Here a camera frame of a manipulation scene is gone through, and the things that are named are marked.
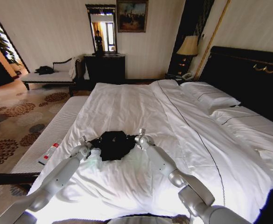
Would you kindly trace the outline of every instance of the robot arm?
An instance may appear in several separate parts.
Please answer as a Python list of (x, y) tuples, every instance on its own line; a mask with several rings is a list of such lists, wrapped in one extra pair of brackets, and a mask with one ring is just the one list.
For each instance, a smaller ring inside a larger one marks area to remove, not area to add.
[(86, 142), (73, 148), (71, 156), (61, 161), (34, 193), (13, 203), (1, 216), (0, 224), (14, 223), (28, 208), (31, 211), (42, 209), (51, 198), (62, 189), (78, 169), (80, 161), (91, 154), (93, 145)]
[(199, 216), (206, 224), (248, 224), (245, 219), (223, 206), (211, 206), (215, 201), (212, 193), (196, 177), (181, 172), (170, 156), (145, 135), (145, 129), (135, 138), (136, 144), (147, 152), (152, 163), (168, 177), (176, 187), (182, 188), (179, 198), (191, 215)]

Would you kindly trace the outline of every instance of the dark wooden dresser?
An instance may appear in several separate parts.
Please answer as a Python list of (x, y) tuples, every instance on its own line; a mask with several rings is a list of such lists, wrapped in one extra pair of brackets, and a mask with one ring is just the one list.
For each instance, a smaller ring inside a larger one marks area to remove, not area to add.
[(125, 55), (104, 54), (84, 56), (92, 83), (123, 84), (125, 82)]

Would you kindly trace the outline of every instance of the wooden headboard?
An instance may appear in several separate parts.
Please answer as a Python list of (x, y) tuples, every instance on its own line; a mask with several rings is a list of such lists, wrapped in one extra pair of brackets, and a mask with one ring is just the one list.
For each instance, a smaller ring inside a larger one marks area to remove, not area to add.
[(199, 81), (273, 121), (273, 52), (214, 46)]

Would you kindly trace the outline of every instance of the green leaves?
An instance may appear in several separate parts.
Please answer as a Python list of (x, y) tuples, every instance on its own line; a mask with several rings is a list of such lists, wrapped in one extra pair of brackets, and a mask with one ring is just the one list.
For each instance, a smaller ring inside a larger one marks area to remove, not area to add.
[(8, 60), (9, 63), (16, 63), (15, 55), (14, 53), (10, 50), (9, 46), (7, 45), (8, 41), (5, 40), (1, 34), (5, 34), (1, 29), (0, 29), (0, 51), (2, 54), (5, 56), (5, 58)]

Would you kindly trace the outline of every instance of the mirror frame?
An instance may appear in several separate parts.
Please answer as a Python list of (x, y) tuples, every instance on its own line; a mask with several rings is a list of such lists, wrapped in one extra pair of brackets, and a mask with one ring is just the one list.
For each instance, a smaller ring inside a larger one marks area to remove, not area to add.
[(104, 13), (112, 13), (113, 15), (113, 23), (114, 23), (114, 41), (115, 41), (115, 51), (104, 51), (104, 53), (112, 54), (112, 53), (118, 53), (118, 45), (117, 45), (117, 20), (116, 20), (116, 5), (110, 4), (85, 4), (88, 17), (89, 17), (89, 22), (90, 22), (90, 29), (91, 29), (91, 38), (93, 40), (93, 46), (94, 46), (94, 52), (96, 53), (96, 45), (94, 41), (94, 33), (93, 29), (91, 27), (91, 14), (100, 14), (101, 12)]

